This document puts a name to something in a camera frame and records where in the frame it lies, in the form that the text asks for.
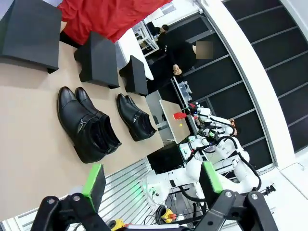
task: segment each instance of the wooden table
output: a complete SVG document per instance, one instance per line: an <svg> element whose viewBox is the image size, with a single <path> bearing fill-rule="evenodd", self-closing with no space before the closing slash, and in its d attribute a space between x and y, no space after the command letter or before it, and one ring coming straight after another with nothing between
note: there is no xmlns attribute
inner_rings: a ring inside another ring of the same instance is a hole
<svg viewBox="0 0 308 231"><path fill-rule="evenodd" d="M60 42L60 69L48 74L31 64L0 60L0 220L17 216L39 206L48 195L62 197L83 185L92 164L82 163L72 142L61 127L56 100L60 87L72 91L82 86L94 105L110 116L112 127L122 145L104 157L106 175L113 174L163 147L157 132L135 142L116 109L116 97L126 94L120 88L81 83L81 67L74 60L76 49ZM136 105L150 114L144 97L130 94Z"/></svg>
<svg viewBox="0 0 308 231"><path fill-rule="evenodd" d="M181 108L176 103L171 103L165 100L159 100L160 105L163 108L163 112L166 116L168 125L171 129L175 143L180 143L183 139L190 135L187 123L185 119L175 120L173 114L180 112Z"/></svg>

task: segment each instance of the black leather shoe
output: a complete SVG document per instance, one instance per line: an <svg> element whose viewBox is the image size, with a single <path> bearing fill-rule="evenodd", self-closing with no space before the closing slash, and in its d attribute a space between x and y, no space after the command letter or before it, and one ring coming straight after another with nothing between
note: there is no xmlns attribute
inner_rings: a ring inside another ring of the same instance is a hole
<svg viewBox="0 0 308 231"><path fill-rule="evenodd" d="M111 148L110 153L114 152L122 143L116 137L116 134L111 127L109 116L94 107L87 92L82 87L76 88L75 97L82 106L84 106L90 113L95 115L95 117L100 120L103 138L107 145Z"/></svg>
<svg viewBox="0 0 308 231"><path fill-rule="evenodd" d="M154 135L154 133L156 132L156 130L153 128L151 122L150 122L150 116L149 114L145 113L143 110L141 110L139 107L136 106L135 102L133 101L133 99L131 98L130 95L125 96L125 98L127 99L127 101L137 110L142 112L142 119L144 121L145 124L145 128L147 133Z"/></svg>
<svg viewBox="0 0 308 231"><path fill-rule="evenodd" d="M99 119L78 102L68 87L59 90L57 109L59 121L83 163L99 161L110 151L102 138Z"/></svg>
<svg viewBox="0 0 308 231"><path fill-rule="evenodd" d="M127 125L134 141L141 141L152 136L147 133L142 118L142 111L132 106L123 94L118 94L116 100L117 109L122 120Z"/></svg>

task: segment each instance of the red cloth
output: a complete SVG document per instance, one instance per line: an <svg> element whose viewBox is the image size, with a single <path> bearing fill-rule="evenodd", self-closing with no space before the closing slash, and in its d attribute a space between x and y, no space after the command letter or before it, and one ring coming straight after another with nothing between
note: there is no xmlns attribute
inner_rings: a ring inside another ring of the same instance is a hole
<svg viewBox="0 0 308 231"><path fill-rule="evenodd" d="M63 0L64 32L83 45L90 31L116 42L138 22L171 0Z"/></svg>

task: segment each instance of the black display stand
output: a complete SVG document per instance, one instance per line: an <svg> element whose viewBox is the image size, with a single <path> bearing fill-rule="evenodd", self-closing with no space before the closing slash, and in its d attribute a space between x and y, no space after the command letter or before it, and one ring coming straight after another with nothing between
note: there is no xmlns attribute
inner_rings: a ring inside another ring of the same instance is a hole
<svg viewBox="0 0 308 231"><path fill-rule="evenodd" d="M119 74L127 79L126 92L148 95L144 64L139 59L131 55L129 63L119 71Z"/></svg>
<svg viewBox="0 0 308 231"><path fill-rule="evenodd" d="M116 65L116 46L96 32L91 32L87 42L74 53L75 60L81 63L81 82L119 87Z"/></svg>
<svg viewBox="0 0 308 231"><path fill-rule="evenodd" d="M61 11L43 0L14 0L0 21L0 56L59 69Z"/></svg>

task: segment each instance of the bolt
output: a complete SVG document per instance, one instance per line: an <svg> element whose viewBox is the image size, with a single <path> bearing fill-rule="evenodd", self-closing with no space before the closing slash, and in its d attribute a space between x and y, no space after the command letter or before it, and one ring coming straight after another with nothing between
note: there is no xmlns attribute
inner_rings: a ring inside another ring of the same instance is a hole
<svg viewBox="0 0 308 231"><path fill-rule="evenodd" d="M252 199L254 199L254 200L258 199L258 196L257 196L256 194L252 194L251 197L252 197Z"/></svg>
<svg viewBox="0 0 308 231"><path fill-rule="evenodd" d="M225 196L226 197L232 197L232 193L228 191L228 192L225 193Z"/></svg>
<svg viewBox="0 0 308 231"><path fill-rule="evenodd" d="M74 201L79 201L80 200L80 197L79 196L74 196Z"/></svg>
<svg viewBox="0 0 308 231"><path fill-rule="evenodd" d="M53 200L53 199L50 199L50 200L48 201L48 203L51 205L51 204L54 203L54 200Z"/></svg>

